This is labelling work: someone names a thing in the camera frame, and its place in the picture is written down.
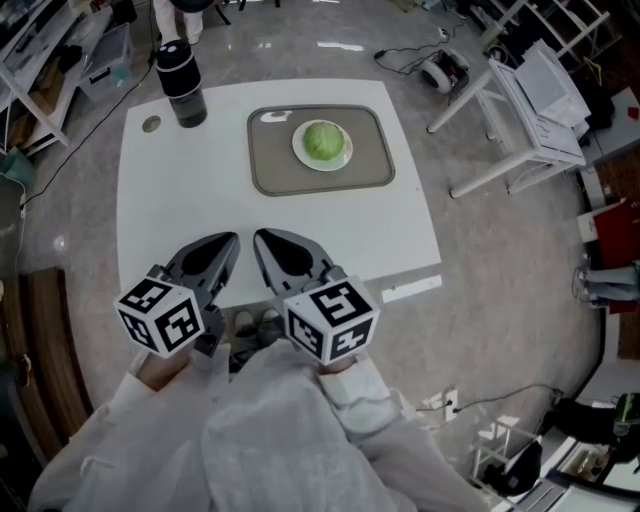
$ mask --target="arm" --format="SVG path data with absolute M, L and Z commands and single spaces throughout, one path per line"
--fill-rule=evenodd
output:
M 46 466 L 29 498 L 29 510 L 62 508 L 80 487 L 85 459 L 131 407 L 160 391 L 187 365 L 189 352 L 188 349 L 182 350 L 167 360 L 141 353 L 111 401 L 98 408 Z
M 382 482 L 419 510 L 480 512 L 487 507 L 444 459 L 415 410 L 391 391 L 366 358 L 320 383 L 348 438 Z

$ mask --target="black cable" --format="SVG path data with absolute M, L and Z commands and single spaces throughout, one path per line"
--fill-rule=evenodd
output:
M 515 391 L 512 391 L 511 393 L 507 393 L 506 395 L 502 395 L 502 396 L 498 396 L 495 398 L 484 398 L 482 400 L 475 400 L 474 402 L 469 402 L 466 405 L 463 405 L 462 407 L 458 407 L 456 409 L 453 410 L 453 412 L 455 413 L 459 413 L 461 411 L 464 411 L 465 409 L 468 409 L 469 407 L 472 407 L 474 405 L 478 405 L 478 404 L 484 404 L 484 403 L 488 403 L 488 402 L 498 402 L 499 400 L 504 400 L 505 398 L 510 398 L 513 395 L 517 395 L 518 393 L 522 393 L 523 391 L 526 391 L 527 389 L 531 389 L 531 388 L 547 388 L 550 391 L 553 391 L 554 395 L 557 396 L 566 396 L 566 394 L 564 393 L 564 391 L 562 391 L 561 389 L 558 388 L 554 388 L 552 386 L 549 386 L 548 384 L 529 384 L 528 386 L 525 386 L 523 388 L 520 389 L 516 389 Z
M 483 404 L 483 403 L 487 403 L 487 402 L 497 402 L 499 400 L 504 400 L 505 398 L 509 398 L 513 395 L 517 395 L 518 393 L 521 393 L 522 391 L 526 391 L 527 389 L 531 389 L 531 388 L 535 388 L 535 387 L 541 387 L 541 388 L 547 388 L 551 391 L 553 391 L 553 393 L 557 396 L 566 396 L 566 394 L 564 393 L 564 391 L 562 391 L 561 389 L 558 388 L 554 388 L 552 386 L 549 386 L 548 384 L 529 384 L 528 386 L 525 386 L 523 388 L 520 389 L 516 389 L 515 391 L 512 391 L 511 393 L 507 393 L 506 395 L 502 395 L 502 396 L 498 396 L 496 398 L 483 398 L 482 400 L 476 400 L 474 402 L 470 402 L 466 405 L 463 405 L 462 407 L 456 407 L 455 409 L 453 409 L 454 413 L 459 413 L 460 411 L 464 411 L 465 409 L 473 406 L 473 405 L 478 405 L 478 404 Z M 442 409 L 444 409 L 445 407 L 449 407 L 450 405 L 452 405 L 453 402 L 451 400 L 447 400 L 447 402 L 444 405 L 441 405 L 440 407 L 434 407 L 434 408 L 420 408 L 420 409 L 416 409 L 416 411 L 427 411 L 427 412 L 434 412 L 434 411 L 441 411 Z
M 58 173 L 60 172 L 60 170 L 61 170 L 61 169 L 66 165 L 66 163 L 71 159 L 71 157 L 72 157 L 73 155 L 75 155 L 76 151 L 78 151 L 78 150 L 82 147 L 82 145 L 87 141 L 87 139 L 88 139 L 89 137 L 91 137 L 91 136 L 94 134 L 94 132 L 95 132 L 95 131 L 100 127 L 100 125 L 101 125 L 102 123 L 104 123 L 104 122 L 109 118 L 109 116 L 110 116 L 111 114 L 113 114 L 113 111 L 114 111 L 115 109 L 117 109 L 117 108 L 122 104 L 122 102 L 127 98 L 127 96 L 129 96 L 129 94 L 131 94 L 131 92 L 132 92 L 134 89 L 137 89 L 137 87 L 142 83 L 142 81 L 143 81 L 145 78 L 147 78 L 147 76 L 148 76 L 148 75 L 149 75 L 149 73 L 151 72 L 151 69 L 153 68 L 153 61 L 154 61 L 154 59 L 155 59 L 155 44 L 154 44 L 154 41 L 153 41 L 153 24 L 151 23 L 151 4 L 152 4 L 152 2 L 149 2 L 149 31 L 150 31 L 150 33 L 151 33 L 151 53 L 150 53 L 150 55 L 149 55 L 149 60 L 148 60 L 149 69 L 147 69 L 147 72 L 142 76 L 142 78 L 141 78 L 140 80 L 138 80 L 138 82 L 137 82 L 133 87 L 131 87 L 131 89 L 129 89 L 129 90 L 127 91 L 127 93 L 126 93 L 126 94 L 125 94 L 125 95 L 120 99 L 120 101 L 118 101 L 118 103 L 116 103 L 116 104 L 114 105 L 114 107 L 109 111 L 109 113 L 108 113 L 106 116 L 104 116 L 104 117 L 102 118 L 102 120 L 101 120 L 98 124 L 96 124 L 96 125 L 93 127 L 93 129 L 92 129 L 92 130 L 91 130 L 91 131 L 90 131 L 90 132 L 85 136 L 85 138 L 84 138 L 84 139 L 82 139 L 82 141 L 80 142 L 80 144 L 78 144 L 78 147 L 76 147 L 76 149 L 74 149 L 74 150 L 69 154 L 69 156 L 67 156 L 67 158 L 65 158 L 65 159 L 64 159 L 64 162 L 62 162 L 62 163 L 58 166 L 58 168 L 56 169 L 56 171 L 53 173 L 53 176 L 51 176 L 51 179 L 47 182 L 47 184 L 44 186 L 44 188 L 43 188 L 40 192 L 38 192 L 37 194 L 34 194 L 34 195 L 32 195 L 30 198 L 28 198 L 28 199 L 27 199 L 27 200 L 26 200 L 26 201 L 25 201 L 25 202 L 20 206 L 20 208 L 24 208 L 24 207 L 27 205 L 27 203 L 29 203 L 30 201 L 33 201 L 36 197 L 40 197 L 42 194 L 44 194 L 44 193 L 47 191 L 47 189 L 49 188 L 49 185 L 51 185 L 51 183 L 53 183 L 53 180 L 55 180 L 55 179 L 56 179 L 56 176 L 58 175 Z
M 447 400 L 447 402 L 444 405 L 441 405 L 440 407 L 433 407 L 433 408 L 421 407 L 420 409 L 416 409 L 416 411 L 427 411 L 427 412 L 441 411 L 442 409 L 444 409 L 445 407 L 449 407 L 450 405 L 453 405 L 453 402 L 451 400 Z
M 383 69 L 386 69 L 387 71 L 393 71 L 394 73 L 397 73 L 402 76 L 409 76 L 412 73 L 415 73 L 418 69 L 420 69 L 420 65 L 429 57 L 431 57 L 432 55 L 435 55 L 437 52 L 431 52 L 426 57 L 418 57 L 417 59 L 409 62 L 409 64 L 405 64 L 399 69 L 393 69 L 388 66 L 385 66 L 384 64 L 380 63 L 379 59 L 384 57 L 389 52 L 396 52 L 396 53 L 406 52 L 406 51 L 419 52 L 420 50 L 424 50 L 425 48 L 438 48 L 439 46 L 443 44 L 447 44 L 449 41 L 454 39 L 456 37 L 456 30 L 463 26 L 464 26 L 464 23 L 458 23 L 451 29 L 451 32 L 445 29 L 441 29 L 447 38 L 445 40 L 438 41 L 436 44 L 431 44 L 431 43 L 423 44 L 422 46 L 418 46 L 417 48 L 407 47 L 407 48 L 389 48 L 386 50 L 380 50 L 374 53 L 373 60 L 378 66 L 380 66 Z

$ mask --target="electrical outlet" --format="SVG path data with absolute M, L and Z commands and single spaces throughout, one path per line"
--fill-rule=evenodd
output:
M 444 395 L 444 403 L 450 404 L 444 408 L 444 419 L 448 423 L 458 416 L 458 413 L 453 411 L 458 407 L 458 390 L 447 391 Z

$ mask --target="cardboard box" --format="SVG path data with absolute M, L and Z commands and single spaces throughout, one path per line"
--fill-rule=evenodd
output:
M 36 79 L 37 90 L 29 93 L 29 97 L 45 115 L 50 115 L 56 109 L 64 84 L 64 75 L 58 69 L 59 60 L 60 57 L 55 58 L 40 72 Z
M 31 112 L 27 112 L 14 121 L 9 131 L 9 147 L 20 147 L 27 142 L 35 126 L 36 118 Z

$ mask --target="table leg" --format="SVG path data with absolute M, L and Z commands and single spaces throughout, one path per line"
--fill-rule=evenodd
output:
M 471 98 L 473 98 L 482 88 L 486 87 L 486 85 L 491 81 L 492 76 L 493 71 L 491 71 L 491 69 L 487 69 L 487 71 L 482 73 L 475 82 L 462 91 L 462 94 L 458 96 L 458 99 L 456 99 L 447 110 L 440 114 L 440 117 L 438 117 L 433 124 L 427 127 L 427 131 L 429 133 L 435 133 L 439 130 L 440 127 L 451 119 L 458 110 L 464 107 Z
M 459 187 L 455 187 L 451 189 L 450 194 L 451 197 L 457 199 L 472 190 L 475 190 L 481 185 L 484 185 L 488 181 L 491 181 L 494 178 L 504 174 L 505 172 L 509 172 L 514 167 L 526 162 L 527 160 L 535 157 L 536 152 L 533 149 L 526 149 L 520 153 L 514 153 L 513 155 L 509 155 L 507 158 L 504 158 L 497 164 L 493 165 L 489 168 L 482 176 L 478 176 L 472 180 L 463 183 Z
M 529 178 L 525 178 L 514 184 L 513 186 L 507 189 L 509 194 L 515 194 L 516 192 L 520 192 L 531 185 L 535 185 L 536 183 L 540 183 L 546 179 L 551 178 L 551 176 L 555 176 L 556 174 L 561 173 L 562 171 L 566 171 L 569 167 L 573 166 L 573 164 L 568 164 L 565 162 L 557 162 L 548 169 L 542 172 L 534 172 L 533 176 Z

